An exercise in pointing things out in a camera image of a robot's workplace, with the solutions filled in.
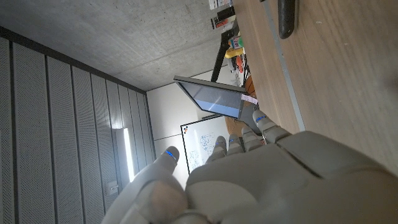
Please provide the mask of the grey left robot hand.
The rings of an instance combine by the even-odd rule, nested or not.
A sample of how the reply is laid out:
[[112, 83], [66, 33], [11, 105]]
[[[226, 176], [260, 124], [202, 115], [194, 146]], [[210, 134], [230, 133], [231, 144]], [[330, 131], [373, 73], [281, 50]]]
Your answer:
[[119, 194], [104, 223], [396, 223], [397, 176], [370, 157], [311, 131], [291, 134], [253, 112], [219, 137], [185, 186], [168, 147]]

